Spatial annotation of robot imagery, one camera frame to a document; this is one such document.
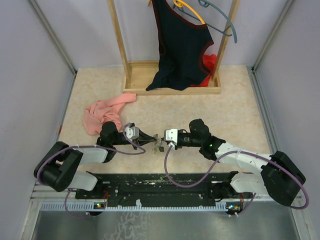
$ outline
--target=wooden post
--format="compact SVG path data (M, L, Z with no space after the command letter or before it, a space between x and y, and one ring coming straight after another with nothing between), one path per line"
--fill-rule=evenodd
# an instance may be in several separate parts
M238 8L239 8L239 4L240 4L240 0L232 0L232 4L231 4L231 7L230 7L229 16L228 16L230 18L231 22L235 21L236 14L237 14L237 11L238 11ZM226 22L225 29L227 27L229 27L229 23L228 22ZM230 34L231 33L231 28L229 28L226 33ZM215 65L214 65L213 75L211 77L211 81L215 81L216 78L219 76L218 75L218 70L220 68L220 64L221 64L222 58L224 57L224 54L225 54L225 50L226 50L226 46L227 46L227 43L228 43L228 39L229 39L228 36L226 36L226 35L222 36L222 40L221 40L221 43L220 43L218 55L217 55L216 62L215 62Z
M123 42L123 39L122 39L121 31L120 31L120 26L119 26L119 21L118 21L115 2L114 2L114 0L106 0L106 1L108 3L109 12L110 12L110 16L111 16L111 20L112 20L115 36L116 36L116 41L117 41L118 46L119 46L121 59L122 59L122 63L123 63L123 68L124 68L124 73L125 73L126 79L130 80L130 78L131 78L131 69L130 69L130 66L128 64L126 51L125 51L125 46L124 46L124 42Z

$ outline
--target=wooden tray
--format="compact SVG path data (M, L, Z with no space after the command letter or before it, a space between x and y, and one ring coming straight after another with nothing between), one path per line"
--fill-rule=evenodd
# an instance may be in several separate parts
M158 61L132 61L128 62L130 78L124 77L123 92L135 93L137 95L208 95L221 93L219 75L215 80L210 80L207 87L188 87L183 91L171 88L157 88L146 91L146 88L154 80L158 72Z

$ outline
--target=yellow hanger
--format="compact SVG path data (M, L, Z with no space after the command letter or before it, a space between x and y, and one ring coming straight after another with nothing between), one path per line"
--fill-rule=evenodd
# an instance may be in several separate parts
M173 3L174 5L176 5L178 8L182 8L184 6L186 6L188 9L190 9L196 16L197 18L200 20L200 22L202 24L206 24L205 21L202 19L202 17L191 7L189 6L187 3L185 3L184 1L182 0L173 0Z

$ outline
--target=clothes hanger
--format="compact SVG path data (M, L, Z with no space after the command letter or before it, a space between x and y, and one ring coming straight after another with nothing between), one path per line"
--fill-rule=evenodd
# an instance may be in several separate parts
M216 28L216 27L214 27L214 26L212 26L212 25L210 25L210 24L208 24L208 23L206 23L206 24L207 24L209 27L213 28L214 30L218 31L219 33L222 33L223 35L226 35L227 37L231 37L231 36L233 35L234 43L236 44L236 43L238 42L238 37L237 37L236 29L235 29L233 23L231 22L230 18L229 18L220 8L218 8L218 7L217 7L216 5L214 5L213 3L211 3L211 2L209 2L209 1L207 1L207 0L198 0L198 2L199 2L199 5L202 6L202 7L204 7L204 8L207 8L207 7L209 7L209 6L212 6L213 8L215 8L216 10L218 10L218 12L221 13L221 14L224 16L224 18L225 18L225 19L227 20L227 22L229 23L229 26L228 26L225 30L223 30L223 31L220 30L220 29L218 29L218 28ZM186 15L194 18L194 19L196 19L196 20L199 20L199 19L196 18L195 16L187 13L187 12L183 9L183 7L179 7L178 10L179 10L180 12L182 12L182 13L184 13L184 14L186 14ZM232 34L228 34L228 33L227 33L227 30L228 30L229 28L231 28Z
M173 0L173 3L174 3L174 5L173 5L174 7L173 8L175 8L177 6L178 9L182 9L184 6L186 6L188 9L190 9L197 16L197 18L196 18L195 16L192 16L190 14L191 17L193 17L194 19L199 20L202 24L206 24L205 21L202 19L202 17L190 5L188 5L184 1L182 1L182 0Z

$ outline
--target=black garment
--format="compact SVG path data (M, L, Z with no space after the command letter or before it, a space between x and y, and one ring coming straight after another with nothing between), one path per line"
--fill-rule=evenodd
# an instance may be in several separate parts
M195 25L177 14L167 0L152 0L159 39L159 71L147 91L184 90L199 85L211 73L203 64L206 49L214 44L208 26Z

